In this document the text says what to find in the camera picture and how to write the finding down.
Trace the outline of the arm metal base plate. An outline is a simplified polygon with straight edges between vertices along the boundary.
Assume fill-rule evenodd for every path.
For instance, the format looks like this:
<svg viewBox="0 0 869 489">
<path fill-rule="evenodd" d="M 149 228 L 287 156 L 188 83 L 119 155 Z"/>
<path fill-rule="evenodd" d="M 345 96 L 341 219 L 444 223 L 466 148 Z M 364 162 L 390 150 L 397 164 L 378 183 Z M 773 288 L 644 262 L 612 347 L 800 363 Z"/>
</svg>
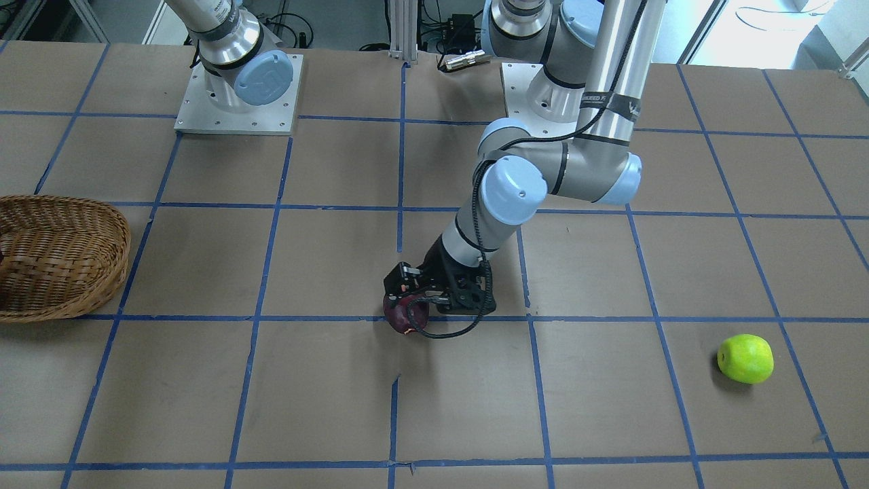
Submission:
<svg viewBox="0 0 869 489">
<path fill-rule="evenodd" d="M 509 116 L 487 127 L 486 136 L 505 131 L 500 151 L 522 145 L 595 141 L 627 147 L 633 120 L 616 92 L 618 68 L 592 64 L 579 84 L 555 75 L 553 62 L 503 64 Z"/>
<path fill-rule="evenodd" d="M 198 65 L 192 69 L 174 129 L 199 135 L 291 136 L 296 117 L 304 56 L 289 55 L 293 80 L 279 99 L 267 105 L 249 105 L 231 86 Z"/>
</svg>

